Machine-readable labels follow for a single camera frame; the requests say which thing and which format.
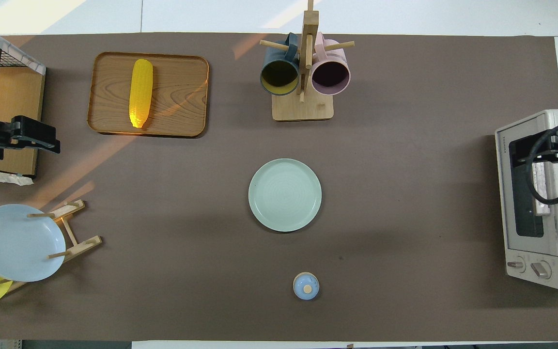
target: oven knob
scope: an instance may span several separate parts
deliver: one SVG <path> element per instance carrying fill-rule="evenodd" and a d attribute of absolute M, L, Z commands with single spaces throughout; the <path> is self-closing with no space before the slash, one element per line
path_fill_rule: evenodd
<path fill-rule="evenodd" d="M 507 267 L 510 267 L 510 268 L 518 268 L 518 269 L 520 269 L 520 268 L 524 268 L 524 267 L 525 267 L 525 264 L 522 263 L 522 262 L 518 262 L 518 261 L 516 261 L 516 262 L 507 262 Z"/>
<path fill-rule="evenodd" d="M 540 279 L 549 279 L 550 273 L 546 270 L 542 263 L 531 263 L 531 269 L 535 272 L 535 274 Z"/>

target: yellow corn cob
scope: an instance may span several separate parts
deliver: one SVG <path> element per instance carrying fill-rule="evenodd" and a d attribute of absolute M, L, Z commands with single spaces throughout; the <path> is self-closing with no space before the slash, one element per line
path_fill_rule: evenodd
<path fill-rule="evenodd" d="M 148 60 L 137 60 L 133 67 L 128 99 L 128 116 L 136 128 L 141 128 L 148 120 L 152 100 L 153 67 Z"/>

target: light blue plate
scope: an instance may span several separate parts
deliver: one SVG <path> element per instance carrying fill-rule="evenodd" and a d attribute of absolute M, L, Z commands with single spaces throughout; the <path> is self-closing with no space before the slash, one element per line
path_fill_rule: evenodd
<path fill-rule="evenodd" d="M 259 168 L 248 186 L 248 204 L 260 223 L 293 232 L 311 222 L 320 208 L 316 174 L 294 159 L 275 159 Z"/>
<path fill-rule="evenodd" d="M 294 287 L 296 296 L 304 301 L 313 300 L 320 292 L 320 283 L 316 276 L 310 272 L 301 272 L 297 275 L 292 287 Z"/>
<path fill-rule="evenodd" d="M 0 276 L 14 281 L 48 278 L 62 266 L 64 257 L 49 254 L 66 250 L 62 230 L 49 217 L 27 218 L 42 213 L 27 205 L 0 206 Z"/>

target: wooden mug holder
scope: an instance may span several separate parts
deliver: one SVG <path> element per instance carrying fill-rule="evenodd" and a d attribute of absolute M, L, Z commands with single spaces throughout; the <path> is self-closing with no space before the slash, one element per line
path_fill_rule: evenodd
<path fill-rule="evenodd" d="M 73 230 L 70 228 L 70 224 L 68 223 L 68 220 L 72 217 L 72 214 L 82 210 L 83 208 L 85 208 L 85 203 L 82 200 L 77 200 L 77 201 L 73 201 L 71 203 L 66 203 L 64 204 L 64 206 L 53 210 L 52 212 L 49 213 L 40 213 L 40 214 L 28 214 L 27 217 L 31 218 L 31 217 L 49 217 L 51 219 L 53 219 L 54 221 L 62 221 L 62 224 L 64 225 L 64 230 L 66 230 L 66 232 L 68 233 L 68 237 L 70 239 L 70 242 L 72 243 L 72 246 L 70 248 L 68 248 L 66 251 L 61 252 L 59 254 L 50 254 L 49 256 L 46 256 L 47 258 L 56 258 L 59 256 L 64 256 L 64 263 L 66 263 L 67 261 L 80 256 L 81 254 L 84 254 L 85 252 L 91 250 L 94 247 L 97 247 L 98 245 L 100 245 L 102 243 L 102 239 L 100 238 L 100 236 L 95 236 L 92 238 L 89 238 L 85 241 L 82 242 L 77 242 L 77 238 L 75 237 L 75 234 L 73 233 Z M 13 280 L 6 280 L 6 279 L 2 279 L 0 280 L 0 285 L 4 284 L 4 283 L 8 283 L 10 281 Z M 10 289 L 7 291 L 7 293 L 10 293 L 14 290 L 16 290 L 17 288 L 21 287 L 22 285 L 26 284 L 25 282 L 22 281 L 13 281 L 12 285 L 10 286 Z"/>
<path fill-rule="evenodd" d="M 299 66 L 299 86 L 288 95 L 272 95 L 273 119 L 275 121 L 313 121 L 328 120 L 333 117 L 333 96 L 317 92 L 311 85 L 311 66 L 313 46 L 319 24 L 319 12 L 314 11 L 314 0 L 308 0 L 307 10 L 303 14 L 303 32 Z M 288 50 L 288 46 L 266 40 L 260 45 Z M 347 48 L 355 45 L 354 41 L 325 46 L 325 51 Z"/>

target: small blue round object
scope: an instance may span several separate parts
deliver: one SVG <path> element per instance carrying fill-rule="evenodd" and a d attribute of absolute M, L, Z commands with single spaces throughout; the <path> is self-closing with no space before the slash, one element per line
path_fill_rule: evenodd
<path fill-rule="evenodd" d="M 320 283 L 316 276 L 310 272 L 301 272 L 294 278 L 294 294 L 301 300 L 309 301 L 316 298 L 320 291 Z"/>

